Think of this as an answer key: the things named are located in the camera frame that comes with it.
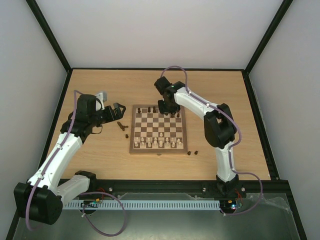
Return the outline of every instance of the white cable tray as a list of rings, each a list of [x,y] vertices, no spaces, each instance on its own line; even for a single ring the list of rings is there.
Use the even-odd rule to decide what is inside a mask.
[[[82,210],[83,200],[72,200],[64,210]],[[126,210],[220,210],[217,200],[121,200]],[[93,203],[86,210],[121,210],[115,200],[104,200],[102,203]]]

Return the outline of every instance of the robotic arm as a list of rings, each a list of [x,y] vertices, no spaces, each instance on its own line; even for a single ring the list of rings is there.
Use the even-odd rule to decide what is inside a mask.
[[[27,183],[19,182],[13,191],[20,217],[26,217],[27,202],[32,188],[36,185],[29,218],[49,225],[57,221],[63,206],[76,196],[87,190],[96,190],[96,175],[86,171],[76,172],[70,180],[60,186],[58,183],[71,158],[93,133],[93,128],[102,127],[103,124],[119,120],[124,116],[125,106],[114,103],[112,109],[110,105],[104,106],[106,100],[106,92],[99,92],[97,95],[82,94],[78,98],[74,123],[67,139],[65,137],[71,126],[72,113],[62,125],[57,143],[42,166]]]
[[[187,92],[184,83],[178,81],[170,83],[164,76],[159,78],[154,86],[162,95],[163,100],[158,101],[159,111],[162,114],[175,114],[180,105],[198,115],[204,122],[204,135],[207,142],[214,147],[217,159],[217,188],[224,196],[238,183],[239,177],[230,168],[229,146],[235,140],[236,128],[222,114],[212,110],[209,104],[225,112],[232,118],[231,111],[225,103],[217,105],[211,103],[195,93]],[[231,162],[234,166],[233,150],[231,149]]]

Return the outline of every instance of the chessboard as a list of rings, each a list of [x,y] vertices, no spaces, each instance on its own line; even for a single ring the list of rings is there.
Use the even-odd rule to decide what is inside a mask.
[[[186,154],[188,142],[184,107],[174,115],[165,115],[159,112],[157,105],[133,105],[129,152]]]

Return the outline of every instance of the wooden tabletop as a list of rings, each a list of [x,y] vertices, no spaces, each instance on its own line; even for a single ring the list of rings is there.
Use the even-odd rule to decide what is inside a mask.
[[[118,180],[215,180],[217,161],[215,150],[204,134],[203,121],[185,109],[188,150],[198,155],[129,154],[132,107],[136,104],[157,104],[161,99],[154,87],[161,71],[156,70],[74,70],[64,98],[50,151],[57,142],[62,124],[73,110],[73,90],[95,95],[107,92],[105,105],[120,103],[126,112],[120,122],[128,125],[122,131],[117,122],[103,125],[101,134],[92,134],[74,155],[63,178],[85,170],[95,173],[98,179]],[[184,82],[181,71],[167,71],[171,83]],[[239,172],[252,172],[262,180],[269,180],[269,172],[250,107],[244,80],[240,71],[189,71],[189,88],[213,103],[229,105],[233,118],[242,132],[242,142],[234,148],[235,167]],[[241,180],[255,180],[240,175]]]

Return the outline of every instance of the wire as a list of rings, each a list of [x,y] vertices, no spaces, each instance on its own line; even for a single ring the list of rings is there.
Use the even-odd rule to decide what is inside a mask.
[[[65,144],[65,142],[67,141],[68,137],[69,137],[69,134],[71,132],[71,129],[75,123],[75,118],[76,118],[76,110],[77,110],[77,93],[78,94],[83,94],[82,92],[80,91],[77,91],[77,90],[74,90],[73,91],[73,98],[74,98],[74,101],[73,101],[73,113],[72,113],[72,120],[71,120],[71,123],[70,123],[70,127],[64,137],[64,139],[62,140],[62,142],[60,143],[60,146],[61,148],[57,148],[54,153],[51,155],[50,159],[48,160],[48,162],[46,163],[46,165],[44,166],[42,172],[40,173],[41,176],[44,176],[46,174],[46,171],[49,167],[49,165],[51,164],[51,162],[54,160],[55,156],[58,154],[59,150],[62,149],[62,146]],[[38,225],[37,227],[31,227],[30,225],[30,206],[31,206],[31,201],[32,201],[32,198],[35,194],[35,191],[37,189],[37,186],[39,185],[40,181],[42,180],[41,177],[39,177],[37,179],[37,181],[35,182],[32,190],[31,190],[31,193],[29,195],[29,198],[28,198],[28,201],[27,201],[27,204],[26,204],[26,210],[25,210],[25,224],[26,224],[26,227],[30,230],[30,231],[34,231],[36,229],[38,229],[41,225]]]
[[[199,101],[200,103],[206,105],[207,107],[210,107],[212,108],[213,110],[217,111],[218,113],[222,114],[223,116],[225,116],[232,124],[233,126],[236,128],[237,132],[238,132],[238,135],[239,135],[239,139],[237,142],[231,144],[228,148],[228,158],[229,158],[229,165],[230,165],[230,169],[232,170],[232,172],[234,172],[235,174],[239,174],[239,175],[251,175],[251,176],[254,176],[258,181],[259,181],[259,184],[260,184],[260,195],[259,195],[259,198],[258,200],[256,201],[256,203],[249,209],[245,210],[245,211],[242,211],[242,212],[237,212],[237,213],[225,213],[222,209],[220,210],[224,216],[235,216],[235,215],[241,215],[241,214],[245,214],[247,212],[250,212],[252,209],[254,209],[258,203],[261,201],[262,199],[262,196],[263,196],[263,186],[262,186],[262,182],[261,182],[261,179],[254,173],[252,172],[239,172],[239,171],[236,171],[235,167],[232,165],[232,156],[231,156],[231,149],[235,146],[237,146],[241,140],[242,140],[242,134],[241,134],[241,131],[240,131],[240,128],[239,126],[236,124],[236,122],[228,115],[226,114],[224,111],[220,110],[219,108],[211,105],[210,103],[211,102],[205,102],[203,101],[202,99],[198,98],[197,96],[195,96],[188,88],[188,74],[187,74],[187,71],[182,68],[181,66],[177,66],[177,65],[173,65],[173,66],[169,66],[167,67],[166,69],[164,69],[161,73],[161,76],[162,77],[165,73],[165,71],[167,71],[168,69],[171,69],[171,68],[178,68],[178,69],[181,69],[183,72],[184,72],[184,75],[185,75],[185,90],[186,92],[189,94],[189,96],[191,96],[192,98],[194,98],[195,100]]]
[[[83,192],[79,195],[81,196],[84,196],[84,195],[91,195],[91,194],[103,194],[103,195],[106,195],[106,196],[109,196],[111,197],[112,199],[116,200],[121,208],[122,208],[122,211],[123,211],[123,215],[124,215],[124,220],[123,220],[123,225],[121,227],[121,229],[117,232],[117,233],[114,233],[114,234],[108,234],[108,233],[105,233],[103,231],[100,231],[99,229],[97,229],[93,223],[89,220],[89,218],[87,217],[87,215],[85,214],[85,209],[87,207],[87,205],[85,205],[82,209],[82,213],[83,213],[83,217],[88,221],[88,223],[90,224],[90,226],[99,234],[103,235],[103,236],[106,236],[106,237],[115,237],[115,236],[118,236],[119,234],[121,234],[125,229],[126,229],[126,226],[127,226],[127,223],[128,223],[128,216],[127,216],[127,212],[125,210],[125,207],[124,205],[122,204],[122,202],[115,196],[113,196],[112,194],[109,194],[107,192],[100,192],[100,191],[93,191],[93,192]]]

